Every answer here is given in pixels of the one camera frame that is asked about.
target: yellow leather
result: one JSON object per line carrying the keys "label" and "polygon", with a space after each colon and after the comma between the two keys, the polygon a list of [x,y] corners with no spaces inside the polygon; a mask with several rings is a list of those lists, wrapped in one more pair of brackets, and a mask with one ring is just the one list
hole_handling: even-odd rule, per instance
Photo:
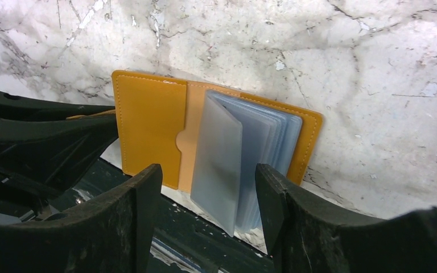
{"label": "yellow leather", "polygon": [[159,163],[163,184],[177,189],[176,136],[185,127],[187,82],[127,71],[113,72],[112,80],[123,172],[136,175]]}
{"label": "yellow leather", "polygon": [[[171,91],[172,89],[163,87],[164,83],[167,82],[175,84],[173,85],[176,87],[174,92]],[[300,185],[306,173],[307,163],[311,158],[323,122],[322,115],[317,112],[204,82],[115,71],[113,73],[113,86],[117,104],[123,171],[133,175],[151,163],[160,163],[163,168],[164,184],[170,188],[178,188],[189,193],[192,187],[200,120],[207,90],[215,90],[228,96],[239,97],[255,104],[301,117],[302,128],[287,173],[287,177],[297,185]],[[164,107],[164,105],[159,104],[160,106],[150,107],[152,103],[148,100],[158,97],[168,106]],[[126,98],[125,104],[120,102],[123,98]],[[175,118],[178,124],[171,128],[172,124],[170,123],[174,122]],[[148,123],[143,123],[143,119],[147,119]],[[170,124],[169,128],[164,129],[167,131],[166,138],[154,136],[158,132],[151,130],[147,134],[148,138],[154,140],[150,142],[151,146],[148,150],[138,151],[136,147],[143,146],[144,141],[144,136],[141,135],[142,130],[144,130],[143,125],[157,124],[165,120]]]}

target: black plastic part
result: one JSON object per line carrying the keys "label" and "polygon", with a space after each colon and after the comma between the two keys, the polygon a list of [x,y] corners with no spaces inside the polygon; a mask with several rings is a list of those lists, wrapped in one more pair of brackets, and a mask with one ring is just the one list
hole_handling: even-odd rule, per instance
{"label": "black plastic part", "polygon": [[114,106],[64,104],[0,92],[0,119],[12,121],[61,121],[74,115],[92,115],[113,109]]}
{"label": "black plastic part", "polygon": [[40,199],[60,196],[118,138],[114,114],[67,118],[113,109],[0,92],[0,184]]}
{"label": "black plastic part", "polygon": [[[64,210],[76,205],[78,191],[97,196],[123,183],[122,171],[100,159],[73,189],[52,200],[51,205]],[[214,224],[161,195],[160,211],[154,237],[201,267],[203,272],[274,272],[272,260],[247,243],[230,237]],[[167,265],[151,257],[147,272],[183,273],[176,264]]]}
{"label": "black plastic part", "polygon": [[161,184],[154,164],[44,221],[0,226],[0,272],[146,272]]}
{"label": "black plastic part", "polygon": [[365,216],[263,164],[255,183],[276,272],[437,272],[437,209],[392,220]]}
{"label": "black plastic part", "polygon": [[0,183],[0,213],[21,217],[30,210],[39,212],[47,205],[46,199],[28,192],[6,187]]}

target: card holder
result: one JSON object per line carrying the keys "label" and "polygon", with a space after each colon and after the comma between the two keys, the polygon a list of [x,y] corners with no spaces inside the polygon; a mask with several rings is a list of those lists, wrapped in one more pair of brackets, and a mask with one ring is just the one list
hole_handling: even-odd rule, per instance
{"label": "card holder", "polygon": [[190,197],[233,236],[239,201],[242,123],[207,96]]}
{"label": "card holder", "polygon": [[[235,225],[246,230],[260,224],[258,206],[252,205],[257,198],[250,179],[254,166],[242,162],[257,161],[260,154],[261,163],[271,164],[297,185],[302,181],[322,125],[321,114],[204,82],[129,71],[113,72],[112,80],[123,172],[135,175],[151,163],[161,164],[163,184],[191,193],[228,233]],[[230,142],[213,138],[216,135],[210,134],[219,124],[222,133],[242,128],[240,145],[236,135]],[[254,134],[259,143],[272,144],[244,154],[253,147],[244,139]],[[233,168],[213,161],[220,158],[233,163]],[[229,175],[231,169],[238,171],[248,183],[218,179],[218,166]]]}

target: card slot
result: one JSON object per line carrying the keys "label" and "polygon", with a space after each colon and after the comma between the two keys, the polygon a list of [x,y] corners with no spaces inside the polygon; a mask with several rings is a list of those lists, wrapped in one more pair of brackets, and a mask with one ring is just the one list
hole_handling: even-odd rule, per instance
{"label": "card slot", "polygon": [[[255,167],[257,163],[270,163],[263,161],[263,155],[267,149],[272,150],[278,144],[277,140],[280,135],[278,134],[277,124],[280,120],[269,117],[254,109],[244,107],[235,100],[230,100],[230,98],[215,92],[210,92],[209,95],[214,97],[242,123],[241,177],[236,228],[247,231],[250,229],[251,223],[249,215],[254,206],[258,207],[257,194],[255,192]],[[270,140],[269,136],[272,134],[277,134],[275,142]]]}
{"label": "card slot", "polygon": [[207,96],[200,122],[191,199],[230,236],[237,216],[241,148],[242,124]]}
{"label": "card slot", "polygon": [[267,140],[267,143],[269,143],[270,145],[266,147],[263,153],[263,157],[260,158],[260,163],[270,164],[271,166],[275,165],[274,156],[276,151],[274,150],[274,147],[281,145],[280,137],[281,133],[285,131],[285,129],[283,129],[283,122],[285,121],[285,119],[282,120],[281,117],[278,117],[272,111],[262,111],[262,109],[254,108],[250,102],[241,101],[236,98],[226,96],[214,91],[209,92],[222,104],[229,104],[234,105],[235,107],[241,107],[243,111],[248,111],[250,113],[253,113],[254,115],[260,115],[263,119],[269,120],[273,123],[273,128],[271,129],[272,133]]}
{"label": "card slot", "polygon": [[282,146],[283,136],[286,132],[286,127],[287,127],[287,118],[285,117],[285,115],[277,113],[276,111],[273,111],[271,109],[267,109],[265,107],[261,107],[259,105],[252,104],[250,102],[243,101],[239,98],[230,98],[230,99],[233,100],[235,103],[238,103],[247,109],[268,115],[271,118],[275,118],[279,122],[278,123],[278,132],[277,132],[277,135],[275,136],[276,139],[274,140],[274,144],[272,144],[272,146],[271,146],[271,148],[272,148],[271,159],[265,159],[265,162],[267,164],[270,164],[271,166],[276,167],[279,156],[280,156],[280,151],[278,149],[274,149],[274,147],[281,147]]}
{"label": "card slot", "polygon": [[301,128],[302,119],[294,115],[289,115],[284,142],[276,165],[277,171],[283,175],[287,175],[287,171],[289,170],[292,157],[294,156],[294,148],[299,141]]}

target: marble surface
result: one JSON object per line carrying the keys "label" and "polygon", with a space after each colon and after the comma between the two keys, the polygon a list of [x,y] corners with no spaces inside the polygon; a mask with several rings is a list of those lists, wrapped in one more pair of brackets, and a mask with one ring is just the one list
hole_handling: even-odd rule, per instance
{"label": "marble surface", "polygon": [[383,218],[437,206],[437,0],[0,0],[0,90],[112,105],[115,69],[319,111],[304,188]]}

